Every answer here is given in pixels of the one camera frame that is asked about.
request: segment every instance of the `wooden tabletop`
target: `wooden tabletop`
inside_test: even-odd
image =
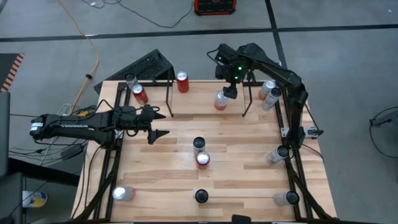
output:
[[[99,99],[114,105],[117,85],[117,81],[105,81]],[[266,162],[267,154],[280,146],[281,141],[276,112],[261,108],[262,101],[257,96],[259,88],[252,88],[253,103],[244,118],[241,115],[171,118],[165,104],[166,87],[145,87],[148,103],[159,106],[160,113],[167,116],[154,121],[153,128],[169,130],[170,134],[158,139],[154,145],[147,144],[146,133],[139,133],[134,138],[124,137],[117,185],[134,187],[137,193],[130,202],[114,202],[111,221],[231,221],[232,214],[246,215],[253,221],[294,220],[292,207],[279,207],[273,201],[275,194],[289,190],[289,184],[284,162],[273,166]],[[248,104],[246,87],[244,99]],[[280,102],[285,114],[283,101]],[[139,106],[134,97],[130,105]],[[105,104],[99,109],[107,110]],[[308,111],[303,113],[303,126],[313,126]],[[192,142],[197,136],[205,138],[206,151],[211,157],[206,170],[198,170],[195,165]],[[317,140],[306,139],[304,143],[319,151]],[[91,159],[97,147],[97,143],[89,143],[86,161]],[[304,146],[300,152],[309,191],[327,213],[335,216],[322,160]],[[91,168],[89,201],[98,189],[103,159],[104,150],[100,150]],[[83,200],[76,215],[83,210],[88,162],[85,170]],[[80,180],[73,210],[81,189]],[[208,191],[207,203],[198,204],[194,199],[198,189]],[[104,217],[107,198],[108,192],[103,197],[100,217]]]

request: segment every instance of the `concrete floor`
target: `concrete floor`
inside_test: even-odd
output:
[[[166,25],[185,14],[190,2],[123,0],[124,5]],[[278,27],[398,24],[397,1],[272,0],[271,3]],[[230,16],[198,17],[191,12],[174,29],[156,27],[118,5],[95,9],[80,0],[64,4],[86,34],[271,28],[263,0],[238,0],[237,11]],[[63,35],[78,35],[78,32],[53,0],[12,0],[0,13],[0,39]],[[303,78],[314,118],[325,130],[319,142],[338,216],[342,220],[397,223],[398,202],[391,195],[397,190],[398,162],[375,150],[369,138],[368,119],[384,108],[397,105],[398,29],[279,35],[287,65]],[[213,78],[214,65],[205,52],[220,43],[237,47],[250,42],[259,44],[271,59],[279,60],[271,32],[95,39],[99,67],[79,106],[95,104],[98,95],[93,85],[153,49],[159,49],[175,70],[184,70],[194,79],[209,79]],[[95,61],[86,40],[0,42],[0,52],[25,53],[11,86],[11,111],[22,114],[56,113],[64,103],[73,103],[84,75]],[[37,147],[28,134],[29,121],[11,118],[11,147]],[[387,125],[375,129],[374,137],[384,152],[398,156],[397,133],[396,128]],[[82,157],[77,157],[54,166],[76,172],[81,163]],[[37,184],[28,181],[28,188]],[[66,220],[76,188],[48,184],[44,191],[49,192],[52,200],[39,210],[29,210],[28,222],[50,212],[55,215],[42,222]]]

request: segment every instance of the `black keyboard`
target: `black keyboard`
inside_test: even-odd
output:
[[[174,79],[172,64],[157,50],[136,60],[124,69],[116,72],[106,80],[125,80],[126,75],[133,74],[138,80],[167,80],[167,74],[171,71],[170,79]],[[94,86],[95,92],[101,92],[102,82]]]

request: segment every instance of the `red case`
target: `red case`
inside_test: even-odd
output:
[[[198,16],[232,14],[235,7],[236,0],[195,0],[195,13]]]

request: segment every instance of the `yellow and black striped tape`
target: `yellow and black striped tape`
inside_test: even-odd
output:
[[[17,75],[18,68],[20,67],[22,60],[24,59],[25,55],[24,54],[19,54],[17,58],[15,59],[14,63],[12,64],[10,68],[10,72],[8,73],[8,76],[6,77],[6,80],[2,84],[1,91],[8,91],[11,87],[12,81],[14,81],[15,76]]]

